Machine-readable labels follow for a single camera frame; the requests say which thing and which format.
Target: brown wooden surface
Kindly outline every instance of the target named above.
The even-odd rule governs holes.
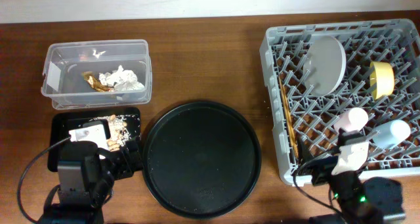
[[[0,25],[0,222],[24,223],[16,203],[18,178],[26,164],[47,147],[51,120],[59,113],[40,92],[49,45],[105,39],[145,39],[149,43],[153,93],[149,104],[138,106],[142,132],[168,109],[196,99],[224,103],[254,127],[262,149],[255,190],[239,208],[208,222],[285,223],[330,213],[280,181],[259,47],[265,30],[273,26],[390,18],[410,18],[420,29],[420,11]],[[48,192],[58,184],[57,174],[49,172],[46,163],[44,156],[23,186],[24,207],[36,219]],[[406,223],[416,223],[420,219],[420,179],[397,180],[404,187]],[[327,186],[304,189],[327,202]],[[115,196],[103,208],[108,223],[199,222],[162,208],[141,173],[117,181],[114,190]]]

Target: gold wrapper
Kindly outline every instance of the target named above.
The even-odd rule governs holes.
[[[102,85],[94,76],[93,72],[83,72],[81,74],[83,76],[83,79],[86,80],[86,82],[92,87],[92,89],[98,91],[98,92],[109,92],[113,89],[108,86]]]

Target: black round plate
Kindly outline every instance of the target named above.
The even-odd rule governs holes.
[[[261,169],[252,127],[215,102],[192,102],[166,113],[150,130],[143,159],[143,177],[156,200],[173,213],[199,219],[238,207]]]

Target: dish rack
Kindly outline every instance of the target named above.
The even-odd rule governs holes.
[[[303,64],[311,44],[323,36],[338,39],[346,52],[345,76],[338,88],[325,96],[310,94],[306,88],[308,72]],[[347,108],[361,107],[369,122],[361,130],[364,135],[376,134],[374,127],[390,120],[404,120],[411,135],[392,150],[377,148],[369,142],[368,166],[360,178],[397,177],[420,174],[420,37],[408,19],[311,24],[269,28],[260,47],[264,84],[268,88],[274,121],[273,136],[280,178],[293,184],[292,173],[298,167],[287,130],[293,128],[313,155],[336,146],[337,132],[332,125]],[[373,100],[375,89],[369,84],[371,61],[391,63],[395,87],[391,95]],[[287,96],[290,120],[285,117],[280,83]],[[297,177],[298,186],[310,183],[310,175]]]

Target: crumpled tissue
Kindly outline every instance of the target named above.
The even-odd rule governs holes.
[[[137,76],[132,70],[124,70],[118,66],[118,70],[111,73],[99,74],[99,82],[108,87],[113,87],[115,91],[139,90],[144,85],[137,81]]]

